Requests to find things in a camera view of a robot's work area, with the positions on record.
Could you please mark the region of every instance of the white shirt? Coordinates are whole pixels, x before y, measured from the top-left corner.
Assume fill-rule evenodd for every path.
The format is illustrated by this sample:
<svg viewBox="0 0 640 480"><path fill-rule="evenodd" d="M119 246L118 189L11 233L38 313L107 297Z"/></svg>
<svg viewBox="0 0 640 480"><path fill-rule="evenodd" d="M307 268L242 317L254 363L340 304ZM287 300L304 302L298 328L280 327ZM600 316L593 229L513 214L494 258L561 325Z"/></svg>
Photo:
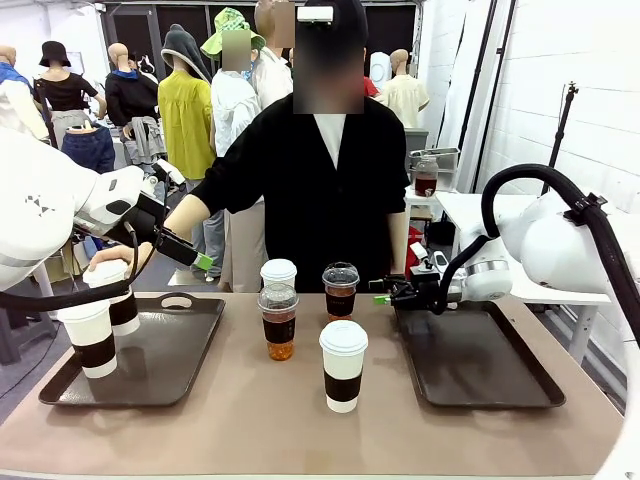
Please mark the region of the white shirt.
<svg viewBox="0 0 640 480"><path fill-rule="evenodd" d="M429 103L426 87L411 75L396 75L375 99L393 110L404 128L418 128L418 109Z"/></svg>
<svg viewBox="0 0 640 480"><path fill-rule="evenodd" d="M236 138L260 113L253 87L238 72L218 70L211 82L216 127L216 153L223 157Z"/></svg>
<svg viewBox="0 0 640 480"><path fill-rule="evenodd" d="M0 84L0 126L33 135L38 140L49 136L44 120L23 82L5 80Z"/></svg>
<svg viewBox="0 0 640 480"><path fill-rule="evenodd" d="M251 84L258 93L263 110L293 92L291 70L268 47L260 50L251 74Z"/></svg>
<svg viewBox="0 0 640 480"><path fill-rule="evenodd" d="M344 121L347 116L344 113L317 113L313 115L313 118L316 119L320 135L322 135L327 151L333 160L333 166L337 169Z"/></svg>

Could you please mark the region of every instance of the red object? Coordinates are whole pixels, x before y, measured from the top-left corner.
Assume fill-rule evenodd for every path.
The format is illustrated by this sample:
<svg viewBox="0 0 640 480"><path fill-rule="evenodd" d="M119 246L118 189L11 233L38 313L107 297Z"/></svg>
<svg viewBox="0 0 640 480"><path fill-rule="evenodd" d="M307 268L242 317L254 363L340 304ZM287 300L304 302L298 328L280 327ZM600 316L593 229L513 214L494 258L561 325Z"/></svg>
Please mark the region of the red object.
<svg viewBox="0 0 640 480"><path fill-rule="evenodd" d="M364 96L375 97L378 94L378 89L373 84L369 77L364 77Z"/></svg>
<svg viewBox="0 0 640 480"><path fill-rule="evenodd" d="M422 241L422 232L417 228L409 227L409 242L407 243L407 263L405 264L404 274L407 278L411 275L411 267L418 265L418 257L409 247L414 243Z"/></svg>

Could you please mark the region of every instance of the human hand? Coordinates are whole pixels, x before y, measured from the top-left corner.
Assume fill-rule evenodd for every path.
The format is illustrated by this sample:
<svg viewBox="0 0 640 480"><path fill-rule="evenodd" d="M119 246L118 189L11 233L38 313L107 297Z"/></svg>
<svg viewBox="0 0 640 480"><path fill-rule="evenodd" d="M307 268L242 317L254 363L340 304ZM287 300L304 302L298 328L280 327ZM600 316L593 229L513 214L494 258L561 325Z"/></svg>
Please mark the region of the human hand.
<svg viewBox="0 0 640 480"><path fill-rule="evenodd" d="M151 254L151 249L153 247L150 243L143 243L138 247L138 268L140 268L144 262L147 261L149 255ZM91 263L89 264L89 271L92 272L96 265L102 262L106 262L108 260L124 260L129 265L129 269L127 270L127 274L131 274L131 270L133 269L133 248L127 247L124 245L119 245L113 248L107 248L105 250L100 250L95 256L91 259Z"/></svg>

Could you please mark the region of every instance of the green bucket hat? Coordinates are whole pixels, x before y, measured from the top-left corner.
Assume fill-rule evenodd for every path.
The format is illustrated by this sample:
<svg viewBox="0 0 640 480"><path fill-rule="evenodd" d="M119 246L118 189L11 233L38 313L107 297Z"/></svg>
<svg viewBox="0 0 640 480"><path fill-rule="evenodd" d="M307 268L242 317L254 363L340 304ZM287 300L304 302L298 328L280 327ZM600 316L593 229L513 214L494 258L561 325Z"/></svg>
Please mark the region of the green bucket hat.
<svg viewBox="0 0 640 480"><path fill-rule="evenodd" d="M209 58L216 58L222 51L222 32L234 30L249 30L249 23L244 19L242 14L235 8L226 7L213 21L216 27L216 33L211 35L209 40L204 42L200 47L202 53ZM262 50L267 44L264 38L251 31L251 48L254 50Z"/></svg>

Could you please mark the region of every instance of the white cup lid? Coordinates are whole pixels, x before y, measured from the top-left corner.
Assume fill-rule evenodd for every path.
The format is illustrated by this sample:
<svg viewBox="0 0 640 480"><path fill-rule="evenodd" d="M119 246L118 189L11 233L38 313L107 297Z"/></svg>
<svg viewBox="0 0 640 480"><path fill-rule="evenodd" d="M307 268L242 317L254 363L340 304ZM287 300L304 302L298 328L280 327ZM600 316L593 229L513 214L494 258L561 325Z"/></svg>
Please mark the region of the white cup lid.
<svg viewBox="0 0 640 480"><path fill-rule="evenodd" d="M127 268L129 268L127 262L121 259L100 262L92 272L89 270L84 272L82 280L88 285L117 282L119 279L124 279Z"/></svg>
<svg viewBox="0 0 640 480"><path fill-rule="evenodd" d="M260 275L270 279L283 279L295 277L298 269L291 260L275 258L269 260L260 269Z"/></svg>
<svg viewBox="0 0 640 480"><path fill-rule="evenodd" d="M63 323L88 320L109 310L109 305L111 305L109 300L99 300L75 307L63 308L58 310L58 320Z"/></svg>
<svg viewBox="0 0 640 480"><path fill-rule="evenodd" d="M338 357L350 357L364 352L369 337L360 325L351 320L336 320L320 333L322 349Z"/></svg>

